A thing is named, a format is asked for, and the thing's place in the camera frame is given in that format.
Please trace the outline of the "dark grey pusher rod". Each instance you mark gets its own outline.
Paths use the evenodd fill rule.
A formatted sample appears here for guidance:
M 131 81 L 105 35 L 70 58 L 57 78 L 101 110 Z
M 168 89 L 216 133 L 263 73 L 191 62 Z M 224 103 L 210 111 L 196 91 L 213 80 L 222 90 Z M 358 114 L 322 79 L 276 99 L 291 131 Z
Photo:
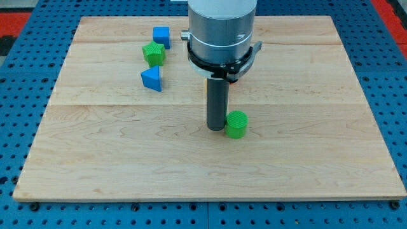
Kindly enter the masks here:
M 206 81 L 207 86 L 207 127 L 220 131 L 226 125 L 229 83 L 225 80 Z

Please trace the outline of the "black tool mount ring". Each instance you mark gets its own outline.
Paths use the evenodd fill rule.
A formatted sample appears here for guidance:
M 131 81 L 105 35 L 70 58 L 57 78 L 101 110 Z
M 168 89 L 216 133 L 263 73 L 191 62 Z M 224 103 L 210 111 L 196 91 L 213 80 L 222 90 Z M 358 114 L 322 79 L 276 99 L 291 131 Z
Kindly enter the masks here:
M 212 64 L 201 60 L 193 53 L 190 42 L 187 42 L 187 54 L 190 66 L 198 74 L 210 80 L 225 80 L 229 83 L 237 82 L 252 67 L 256 54 L 262 48 L 262 41 L 249 47 L 248 52 L 236 62 L 231 64 Z

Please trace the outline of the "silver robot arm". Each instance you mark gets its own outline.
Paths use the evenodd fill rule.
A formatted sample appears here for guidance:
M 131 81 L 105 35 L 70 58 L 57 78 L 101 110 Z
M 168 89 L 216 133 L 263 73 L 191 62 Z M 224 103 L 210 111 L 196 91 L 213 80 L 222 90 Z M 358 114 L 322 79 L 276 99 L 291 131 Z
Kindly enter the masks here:
M 189 0 L 187 42 L 190 66 L 206 78 L 206 124 L 226 125 L 229 85 L 252 67 L 262 42 L 251 44 L 257 0 Z

